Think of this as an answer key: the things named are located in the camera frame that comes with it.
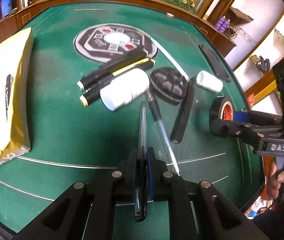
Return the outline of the person right hand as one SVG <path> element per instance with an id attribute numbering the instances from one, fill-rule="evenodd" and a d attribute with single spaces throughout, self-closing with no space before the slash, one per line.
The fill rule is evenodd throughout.
<path id="1" fill-rule="evenodd" d="M 267 181 L 267 194 L 269 199 L 277 199 L 279 195 L 279 189 L 284 184 L 284 170 L 279 172 L 277 170 L 276 159 L 273 158 L 269 166 L 269 178 Z"/>

